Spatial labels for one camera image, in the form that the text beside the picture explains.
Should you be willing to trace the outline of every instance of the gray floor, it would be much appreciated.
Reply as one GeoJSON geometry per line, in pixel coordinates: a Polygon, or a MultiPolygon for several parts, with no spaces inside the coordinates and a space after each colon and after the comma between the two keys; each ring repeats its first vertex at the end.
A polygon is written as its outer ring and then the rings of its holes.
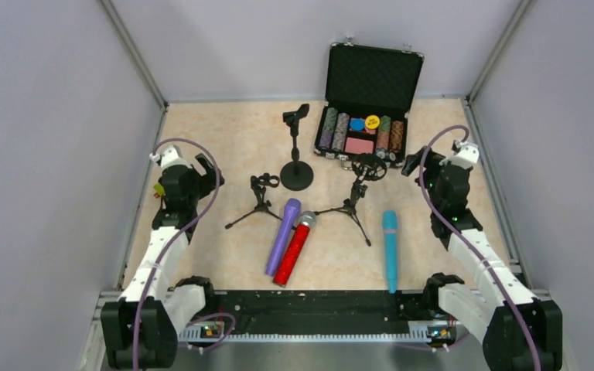
{"type": "MultiPolygon", "coordinates": [[[[103,371],[109,371],[104,363],[103,371]]],[[[417,352],[389,344],[226,344],[211,353],[180,351],[172,371],[488,370],[480,344],[468,339],[450,353],[417,352]]]]}

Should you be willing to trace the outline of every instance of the microphone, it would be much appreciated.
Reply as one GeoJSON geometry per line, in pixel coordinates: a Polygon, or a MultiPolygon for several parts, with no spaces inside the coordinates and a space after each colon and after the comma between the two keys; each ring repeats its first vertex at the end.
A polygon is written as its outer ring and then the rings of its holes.
{"type": "Polygon", "coordinates": [[[302,203],[298,199],[289,199],[283,208],[283,220],[281,226],[278,228],[277,237],[275,238],[275,245],[272,247],[270,258],[268,259],[268,266],[265,268],[265,274],[274,276],[278,267],[285,243],[288,242],[292,224],[297,219],[299,211],[302,209],[302,203]]]}
{"type": "Polygon", "coordinates": [[[384,228],[388,292],[394,294],[398,289],[398,216],[395,211],[384,211],[381,225],[384,228]]]}
{"type": "Polygon", "coordinates": [[[309,231],[316,225],[316,223],[316,214],[311,211],[305,211],[302,213],[302,216],[299,217],[299,225],[297,226],[295,233],[292,235],[292,240],[290,240],[288,248],[285,249],[285,254],[283,255],[281,264],[278,266],[274,283],[282,287],[285,287],[288,283],[292,268],[295,267],[299,253],[302,252],[302,247],[304,247],[304,243],[306,242],[306,237],[309,236],[309,231]]]}

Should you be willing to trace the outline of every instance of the tripod microphone stand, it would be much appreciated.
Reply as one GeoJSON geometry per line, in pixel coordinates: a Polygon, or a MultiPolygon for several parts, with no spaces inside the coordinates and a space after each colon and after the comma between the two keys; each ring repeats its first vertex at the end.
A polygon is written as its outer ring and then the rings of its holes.
{"type": "Polygon", "coordinates": [[[372,246],[370,239],[367,238],[367,234],[365,234],[365,230],[360,223],[360,220],[357,216],[357,203],[360,199],[365,197],[365,191],[367,191],[367,185],[364,185],[364,181],[368,182],[376,182],[377,180],[382,179],[386,176],[387,166],[381,158],[377,157],[376,155],[372,155],[369,153],[363,153],[362,155],[358,155],[354,160],[352,160],[352,169],[354,174],[356,174],[357,179],[352,184],[352,192],[350,194],[349,199],[345,199],[343,201],[343,205],[341,207],[334,207],[332,209],[327,209],[323,211],[315,211],[316,215],[329,213],[332,211],[337,211],[338,213],[343,213],[348,215],[352,221],[355,222],[360,228],[363,237],[365,238],[365,243],[368,246],[372,246]]]}
{"type": "Polygon", "coordinates": [[[309,104],[302,104],[297,111],[283,113],[283,122],[290,128],[292,137],[292,161],[281,169],[281,184],[291,191],[307,189],[313,183],[313,169],[304,161],[299,161],[297,149],[299,120],[309,114],[309,109],[309,104]]]}
{"type": "Polygon", "coordinates": [[[228,223],[224,226],[225,229],[229,229],[244,218],[250,216],[253,213],[266,213],[272,215],[274,218],[281,220],[281,218],[270,211],[270,206],[272,204],[269,201],[265,201],[265,191],[266,187],[276,188],[278,187],[278,176],[276,175],[269,175],[265,173],[261,176],[252,176],[250,179],[251,182],[251,190],[254,191],[254,196],[256,196],[256,206],[254,209],[249,213],[244,214],[243,216],[236,219],[234,222],[228,223]]]}

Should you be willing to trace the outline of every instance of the red microphone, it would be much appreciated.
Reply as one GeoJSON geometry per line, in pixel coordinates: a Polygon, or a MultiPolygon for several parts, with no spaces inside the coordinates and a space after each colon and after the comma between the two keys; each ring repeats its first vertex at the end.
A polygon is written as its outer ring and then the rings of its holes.
{"type": "Polygon", "coordinates": [[[309,232],[316,225],[316,222],[316,214],[310,211],[305,211],[299,217],[299,225],[295,233],[292,234],[290,244],[283,254],[283,260],[281,260],[281,264],[279,264],[275,279],[273,280],[274,283],[281,287],[285,287],[288,283],[292,268],[295,267],[299,253],[302,252],[302,247],[304,247],[304,243],[306,242],[306,237],[309,236],[309,232]]]}

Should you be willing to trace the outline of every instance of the yellow disc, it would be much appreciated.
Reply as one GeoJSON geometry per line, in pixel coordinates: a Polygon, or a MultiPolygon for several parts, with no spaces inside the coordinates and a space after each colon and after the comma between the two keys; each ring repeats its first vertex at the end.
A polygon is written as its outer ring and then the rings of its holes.
{"type": "Polygon", "coordinates": [[[379,128],[380,123],[381,123],[381,120],[379,120],[379,117],[374,116],[374,115],[368,116],[365,119],[365,127],[368,129],[379,128]]]}

